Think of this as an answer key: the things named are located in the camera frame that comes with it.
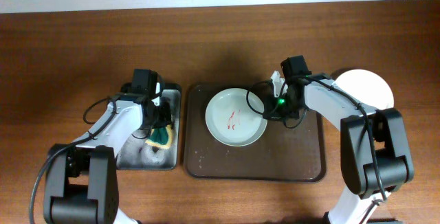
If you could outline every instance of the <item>dark brown tray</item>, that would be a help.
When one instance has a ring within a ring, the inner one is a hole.
[[[302,124],[286,129],[267,123],[264,134],[243,147],[217,141],[205,123],[210,99],[225,85],[198,85],[188,96],[184,166],[196,178],[317,182],[326,173],[322,118],[309,111]]]

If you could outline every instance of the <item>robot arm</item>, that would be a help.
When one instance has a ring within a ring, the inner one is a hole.
[[[91,136],[93,138],[72,146],[53,160],[46,176],[46,222],[139,223],[118,208],[116,155],[134,131],[139,128],[157,128],[157,123],[167,119],[171,121],[171,116],[163,114],[169,112],[161,111],[169,108],[169,105],[166,102],[162,105],[160,103],[163,83],[157,82],[157,77],[154,71],[136,69],[133,81],[112,97],[113,101],[108,103],[101,118],[73,142]],[[54,145],[49,156],[66,146]],[[69,178],[81,174],[89,175],[88,186],[69,183]]]
[[[384,195],[389,196],[414,177],[402,116],[396,109],[378,110],[361,103],[324,74],[312,76],[302,56],[288,58],[281,67],[285,80],[277,79],[280,74],[272,75],[274,90],[279,89],[284,81],[288,86],[281,95],[287,103],[281,113],[312,109],[341,132],[341,171],[346,187],[336,206],[324,216],[325,222],[366,223],[379,202],[384,200]],[[357,105],[338,91],[351,97]],[[360,108],[364,109],[372,126],[373,138],[384,142],[385,148],[371,152]],[[379,192],[373,155],[377,159],[384,195]]]

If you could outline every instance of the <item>metal tray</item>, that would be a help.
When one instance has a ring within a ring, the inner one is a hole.
[[[118,170],[172,170],[177,164],[179,146],[181,87],[176,84],[165,84],[162,98],[170,103],[173,117],[174,139],[169,149],[154,149],[145,143],[145,139],[130,136],[116,157]],[[144,137],[144,131],[135,131],[136,137]]]
[[[215,94],[230,87],[235,86],[198,85],[189,93],[184,167],[190,176],[292,182],[317,182],[325,176],[322,118],[315,111],[294,130],[268,122],[260,139],[248,146],[218,142],[206,127],[205,110]]]

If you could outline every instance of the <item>wood grain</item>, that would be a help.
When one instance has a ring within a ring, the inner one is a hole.
[[[439,41],[440,0],[2,14],[0,223],[27,223],[47,150],[82,134],[83,111],[130,81],[134,68],[178,82],[185,107],[198,82],[250,84],[297,54],[316,73],[363,68],[389,83],[404,116],[415,178],[375,216],[437,223]],[[183,148],[185,109],[181,114]],[[181,164],[168,172],[120,171],[120,207],[143,223],[320,218],[344,187],[339,133],[327,121],[324,133],[328,169],[319,183],[196,180]]]

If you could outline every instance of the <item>green sponge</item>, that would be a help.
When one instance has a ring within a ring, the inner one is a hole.
[[[173,132],[169,124],[166,127],[154,128],[145,143],[156,148],[169,149],[172,141]]]

